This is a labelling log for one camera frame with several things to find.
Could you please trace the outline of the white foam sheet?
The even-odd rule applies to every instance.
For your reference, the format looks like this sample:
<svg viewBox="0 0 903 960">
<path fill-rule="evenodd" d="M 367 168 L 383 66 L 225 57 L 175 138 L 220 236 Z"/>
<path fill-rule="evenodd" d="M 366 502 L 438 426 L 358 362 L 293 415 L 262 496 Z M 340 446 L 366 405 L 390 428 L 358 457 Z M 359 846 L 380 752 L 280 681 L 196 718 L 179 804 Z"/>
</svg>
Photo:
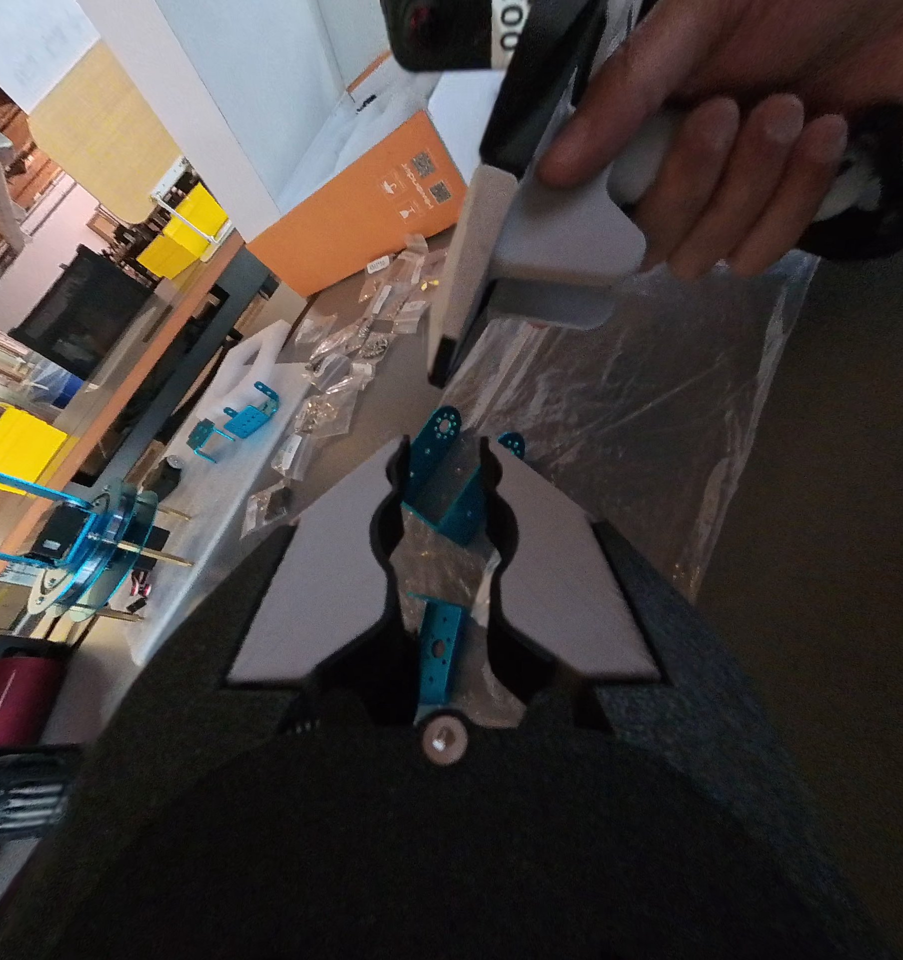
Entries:
<svg viewBox="0 0 903 960">
<path fill-rule="evenodd" d="M 160 504 L 165 512 L 157 517 L 157 525 L 169 531 L 165 551 L 193 561 L 194 567 L 157 563 L 149 575 L 152 589 L 140 619 L 106 619 L 106 627 L 117 631 L 136 666 L 146 664 L 201 599 L 218 554 L 237 549 L 248 500 L 312 389 L 304 363 L 279 358 L 290 333 L 291 324 L 277 319 L 231 349 L 165 450 L 165 456 L 180 456 L 184 468 L 180 486 Z M 254 389 L 256 381 L 278 394 L 277 413 L 251 437 L 223 440 L 217 463 L 196 456 L 186 443 L 192 428 L 209 418 L 223 429 L 225 408 L 241 411 L 248 404 L 256 406 L 263 399 Z"/>
</svg>

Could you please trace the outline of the blue acrylic robot base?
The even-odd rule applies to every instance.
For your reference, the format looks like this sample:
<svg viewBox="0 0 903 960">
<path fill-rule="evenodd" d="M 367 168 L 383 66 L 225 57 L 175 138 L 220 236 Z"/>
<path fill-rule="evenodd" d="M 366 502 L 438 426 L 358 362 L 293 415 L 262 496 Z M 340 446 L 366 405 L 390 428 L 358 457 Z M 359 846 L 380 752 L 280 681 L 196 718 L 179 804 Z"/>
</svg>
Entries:
<svg viewBox="0 0 903 960">
<path fill-rule="evenodd" d="M 149 544 L 157 515 L 163 512 L 152 491 L 118 479 L 95 498 L 84 499 L 1 472 L 0 486 L 50 508 L 25 553 L 0 551 L 0 563 L 33 573 L 28 618 L 83 622 L 105 615 L 116 592 L 144 560 L 185 570 L 194 567 L 192 560 Z"/>
</svg>

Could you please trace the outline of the dark grey desk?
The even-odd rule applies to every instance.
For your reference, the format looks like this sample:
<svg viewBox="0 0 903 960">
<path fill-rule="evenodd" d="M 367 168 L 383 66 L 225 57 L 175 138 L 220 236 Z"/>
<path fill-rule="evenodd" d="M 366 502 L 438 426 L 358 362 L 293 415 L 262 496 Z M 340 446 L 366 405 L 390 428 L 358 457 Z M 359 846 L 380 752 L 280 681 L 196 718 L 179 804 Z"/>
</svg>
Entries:
<svg viewBox="0 0 903 960">
<path fill-rule="evenodd" d="M 815 269 L 694 600 L 903 958 L 903 251 Z"/>
</svg>

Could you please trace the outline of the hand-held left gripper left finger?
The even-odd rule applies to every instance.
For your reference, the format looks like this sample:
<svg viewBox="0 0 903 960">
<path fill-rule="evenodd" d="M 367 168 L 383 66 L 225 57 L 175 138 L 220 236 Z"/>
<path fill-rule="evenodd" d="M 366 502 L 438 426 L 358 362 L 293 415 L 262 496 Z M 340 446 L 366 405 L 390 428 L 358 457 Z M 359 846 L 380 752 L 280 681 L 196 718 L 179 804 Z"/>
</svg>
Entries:
<svg viewBox="0 0 903 960">
<path fill-rule="evenodd" d="M 410 637 L 390 560 L 409 466 L 409 437 L 392 438 L 299 515 L 229 685 L 410 702 Z"/>
</svg>

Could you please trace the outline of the small blue L bracket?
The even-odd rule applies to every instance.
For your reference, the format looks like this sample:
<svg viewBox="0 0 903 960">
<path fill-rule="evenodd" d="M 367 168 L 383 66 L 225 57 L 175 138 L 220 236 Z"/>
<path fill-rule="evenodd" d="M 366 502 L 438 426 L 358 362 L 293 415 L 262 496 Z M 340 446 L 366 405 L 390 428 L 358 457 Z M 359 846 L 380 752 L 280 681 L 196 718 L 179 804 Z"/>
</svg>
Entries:
<svg viewBox="0 0 903 960">
<path fill-rule="evenodd" d="M 453 702 L 470 614 L 466 606 L 435 596 L 409 591 L 406 597 L 416 617 L 419 692 L 413 726 L 419 727 Z"/>
</svg>

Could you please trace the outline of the large clear plastic bag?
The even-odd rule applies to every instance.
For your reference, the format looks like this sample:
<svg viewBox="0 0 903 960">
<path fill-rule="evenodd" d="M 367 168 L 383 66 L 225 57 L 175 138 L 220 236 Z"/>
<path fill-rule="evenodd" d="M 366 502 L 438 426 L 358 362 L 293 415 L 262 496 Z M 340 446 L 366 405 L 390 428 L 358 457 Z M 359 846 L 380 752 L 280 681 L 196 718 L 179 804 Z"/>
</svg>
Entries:
<svg viewBox="0 0 903 960">
<path fill-rule="evenodd" d="M 530 466 L 694 600 L 818 259 L 685 284 L 628 280 L 590 331 L 491 320 L 443 400 L 466 441 L 516 431 Z"/>
</svg>

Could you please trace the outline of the wooden-edged table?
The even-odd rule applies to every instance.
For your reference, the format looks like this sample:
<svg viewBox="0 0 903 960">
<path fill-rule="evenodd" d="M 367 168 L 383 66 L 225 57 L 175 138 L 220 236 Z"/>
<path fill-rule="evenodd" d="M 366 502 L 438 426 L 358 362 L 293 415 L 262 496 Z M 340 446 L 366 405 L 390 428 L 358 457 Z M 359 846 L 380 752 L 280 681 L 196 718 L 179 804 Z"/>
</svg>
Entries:
<svg viewBox="0 0 903 960">
<path fill-rule="evenodd" d="M 167 444 L 192 414 L 239 330 L 281 282 L 240 239 L 229 239 L 183 281 L 159 284 L 142 315 L 54 426 L 66 434 L 43 479 L 69 493 L 98 492 Z"/>
</svg>

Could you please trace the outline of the orange cardboard box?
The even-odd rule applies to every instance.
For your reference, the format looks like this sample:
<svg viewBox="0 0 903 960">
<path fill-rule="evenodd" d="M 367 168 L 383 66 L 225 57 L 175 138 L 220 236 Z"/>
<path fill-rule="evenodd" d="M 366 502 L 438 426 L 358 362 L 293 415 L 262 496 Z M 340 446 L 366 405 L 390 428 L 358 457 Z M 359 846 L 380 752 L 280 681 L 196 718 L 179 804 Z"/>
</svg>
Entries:
<svg viewBox="0 0 903 960">
<path fill-rule="evenodd" d="M 458 222 L 468 187 L 433 118 L 416 111 L 262 234 L 250 253 L 307 298 Z"/>
</svg>

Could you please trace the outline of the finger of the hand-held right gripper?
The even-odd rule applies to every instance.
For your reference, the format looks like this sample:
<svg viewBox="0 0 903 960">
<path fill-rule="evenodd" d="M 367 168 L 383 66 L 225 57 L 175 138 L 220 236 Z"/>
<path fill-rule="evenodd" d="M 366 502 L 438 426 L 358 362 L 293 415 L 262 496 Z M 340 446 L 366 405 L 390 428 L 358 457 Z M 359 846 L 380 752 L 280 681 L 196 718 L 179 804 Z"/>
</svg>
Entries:
<svg viewBox="0 0 903 960">
<path fill-rule="evenodd" d="M 429 309 L 427 375 L 437 388 L 448 386 L 481 336 L 491 262 L 518 188 L 514 174 L 492 165 L 472 174 Z"/>
</svg>

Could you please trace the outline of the large blue U bracket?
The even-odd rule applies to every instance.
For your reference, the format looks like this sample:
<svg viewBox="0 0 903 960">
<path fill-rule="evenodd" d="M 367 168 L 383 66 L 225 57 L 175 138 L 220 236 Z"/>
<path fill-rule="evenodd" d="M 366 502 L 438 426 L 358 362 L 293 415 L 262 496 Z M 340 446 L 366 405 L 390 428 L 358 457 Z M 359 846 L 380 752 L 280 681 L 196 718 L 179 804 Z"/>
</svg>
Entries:
<svg viewBox="0 0 903 960">
<path fill-rule="evenodd" d="M 436 408 L 410 443 L 402 506 L 424 529 L 462 548 L 491 549 L 478 450 L 462 438 L 462 414 Z"/>
</svg>

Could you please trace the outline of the yellow storage bin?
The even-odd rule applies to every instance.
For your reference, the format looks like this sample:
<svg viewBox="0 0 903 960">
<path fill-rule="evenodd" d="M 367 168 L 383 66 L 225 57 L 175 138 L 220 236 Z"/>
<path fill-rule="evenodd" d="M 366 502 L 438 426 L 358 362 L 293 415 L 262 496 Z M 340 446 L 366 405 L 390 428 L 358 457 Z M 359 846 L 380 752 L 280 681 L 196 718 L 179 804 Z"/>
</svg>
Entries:
<svg viewBox="0 0 903 960">
<path fill-rule="evenodd" d="M 138 254 L 137 265 L 160 280 L 173 280 L 197 262 L 207 262 L 233 230 L 223 207 L 199 181 L 174 208 L 156 238 Z"/>
<path fill-rule="evenodd" d="M 36 483 L 69 435 L 17 407 L 0 406 L 0 474 Z"/>
</svg>

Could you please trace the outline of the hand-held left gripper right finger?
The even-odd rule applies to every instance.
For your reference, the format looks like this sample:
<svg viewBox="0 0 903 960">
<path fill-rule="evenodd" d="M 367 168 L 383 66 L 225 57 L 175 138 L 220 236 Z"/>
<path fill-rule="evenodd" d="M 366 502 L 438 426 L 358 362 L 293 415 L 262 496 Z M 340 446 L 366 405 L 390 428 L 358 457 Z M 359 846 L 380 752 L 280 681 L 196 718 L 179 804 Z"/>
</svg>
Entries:
<svg viewBox="0 0 903 960">
<path fill-rule="evenodd" d="M 589 513 L 499 442 L 480 441 L 498 555 L 487 656 L 524 706 L 546 690 L 656 686 L 664 675 Z"/>
</svg>

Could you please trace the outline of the pile of screw bags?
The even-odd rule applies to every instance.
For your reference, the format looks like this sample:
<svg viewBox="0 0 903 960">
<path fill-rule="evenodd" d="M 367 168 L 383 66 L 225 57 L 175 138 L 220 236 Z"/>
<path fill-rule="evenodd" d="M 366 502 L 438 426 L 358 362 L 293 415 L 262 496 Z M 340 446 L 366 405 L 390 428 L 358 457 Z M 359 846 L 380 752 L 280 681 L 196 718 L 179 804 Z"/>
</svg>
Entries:
<svg viewBox="0 0 903 960">
<path fill-rule="evenodd" d="M 311 299 L 285 350 L 310 384 L 253 486 L 252 531 L 289 522 L 385 442 L 413 438 L 438 406 L 425 355 L 450 238 L 407 237 L 384 265 Z"/>
</svg>

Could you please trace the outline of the maroon cylinder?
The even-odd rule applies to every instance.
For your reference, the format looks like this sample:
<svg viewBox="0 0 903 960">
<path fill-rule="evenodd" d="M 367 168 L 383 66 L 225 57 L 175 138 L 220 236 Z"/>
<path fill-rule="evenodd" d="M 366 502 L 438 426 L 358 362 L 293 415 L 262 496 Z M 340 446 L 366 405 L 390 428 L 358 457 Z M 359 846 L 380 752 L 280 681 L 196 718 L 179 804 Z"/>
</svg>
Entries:
<svg viewBox="0 0 903 960">
<path fill-rule="evenodd" d="M 64 642 L 0 634 L 0 748 L 39 742 L 72 655 Z"/>
</svg>

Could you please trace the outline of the person's right hand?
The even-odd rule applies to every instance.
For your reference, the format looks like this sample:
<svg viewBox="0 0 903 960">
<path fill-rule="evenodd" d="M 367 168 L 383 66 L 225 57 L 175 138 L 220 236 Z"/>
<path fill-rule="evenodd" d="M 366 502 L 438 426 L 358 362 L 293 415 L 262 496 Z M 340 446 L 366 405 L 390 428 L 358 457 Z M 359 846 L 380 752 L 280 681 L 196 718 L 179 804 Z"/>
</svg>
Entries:
<svg viewBox="0 0 903 960">
<path fill-rule="evenodd" d="M 793 249 L 838 173 L 849 122 L 903 105 L 903 1 L 657 2 L 591 78 L 538 165 L 592 180 L 666 104 L 688 109 L 635 221 L 643 269 L 760 274 Z"/>
</svg>

